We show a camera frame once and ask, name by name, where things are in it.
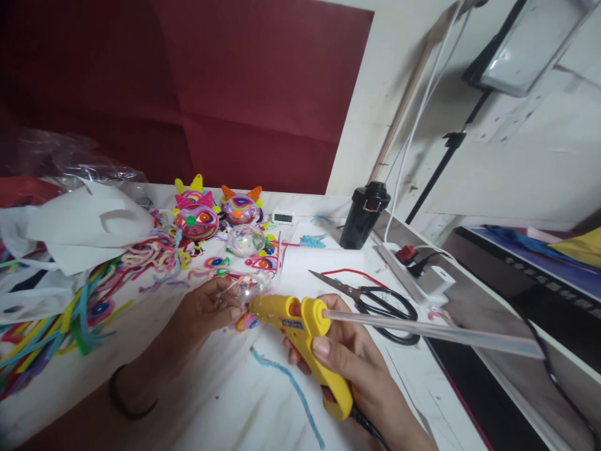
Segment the clear plastic ball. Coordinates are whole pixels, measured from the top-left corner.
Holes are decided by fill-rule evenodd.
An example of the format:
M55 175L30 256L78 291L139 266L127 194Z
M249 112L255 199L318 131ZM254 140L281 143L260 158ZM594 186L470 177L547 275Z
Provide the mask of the clear plastic ball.
M227 234L227 248L237 257L250 257L265 247L265 234L250 224L235 226Z
M265 271L250 272L240 277L238 286L240 287L238 302L244 311L248 310L254 298L272 292L271 277Z

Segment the fingernail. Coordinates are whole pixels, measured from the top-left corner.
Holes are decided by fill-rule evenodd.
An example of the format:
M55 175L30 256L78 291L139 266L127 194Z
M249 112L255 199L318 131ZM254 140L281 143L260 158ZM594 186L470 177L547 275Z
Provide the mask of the fingernail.
M232 319L238 319L242 316L242 309L234 307L230 310L230 315L232 316Z
M330 353L330 341L326 337L315 337L313 352L321 357L327 357Z

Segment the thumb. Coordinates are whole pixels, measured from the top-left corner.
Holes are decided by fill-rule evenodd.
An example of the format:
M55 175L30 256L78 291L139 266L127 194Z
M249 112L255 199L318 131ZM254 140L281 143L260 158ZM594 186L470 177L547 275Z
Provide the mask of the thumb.
M242 309L239 307L229 307L220 309L214 313L205 315L203 322L212 331L223 329L231 324L234 324L242 315Z
M346 346L323 336L313 339L312 348L317 360L328 370L357 385L368 383L373 368Z

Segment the right hand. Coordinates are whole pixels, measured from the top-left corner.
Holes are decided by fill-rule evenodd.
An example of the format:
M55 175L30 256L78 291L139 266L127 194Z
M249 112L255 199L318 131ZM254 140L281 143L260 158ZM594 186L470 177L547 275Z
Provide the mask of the right hand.
M319 299L330 310L351 311L337 294L325 294ZM303 373L310 375L309 365L292 342L284 338L284 346L289 349L288 362L298 365ZM313 339L312 348L322 365L351 383L355 403L391 449L433 449L363 325L333 321L325 337Z

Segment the scissors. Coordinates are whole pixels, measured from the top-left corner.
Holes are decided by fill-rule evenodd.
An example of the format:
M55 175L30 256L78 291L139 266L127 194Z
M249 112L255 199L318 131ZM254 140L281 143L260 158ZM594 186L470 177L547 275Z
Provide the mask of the scissors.
M418 312L415 310L415 307L411 305L411 303L404 296L400 295L396 291L393 291L388 288L372 286L372 287L359 287L353 288L346 284L340 283L337 280L332 279L331 277L324 276L323 274L319 274L318 272L309 270L311 274L315 277L324 281L331 287L336 288L338 291L349 296L353 301L355 301L355 307L361 313L376 313L383 316L389 316L392 318L400 318L400 319L410 319L411 321L417 321ZM401 304L407 309L408 313L400 311L398 308L391 306L388 302L386 302L381 297L375 295L375 293L387 293L392 297L399 300ZM380 305L382 308L371 306L365 301L361 299L361 295L367 296L369 299ZM399 343L401 345L411 346L415 345L419 341L419 335L409 334L405 337L399 337L394 334L391 334L389 331L383 328L375 328L380 335L385 336L387 339Z

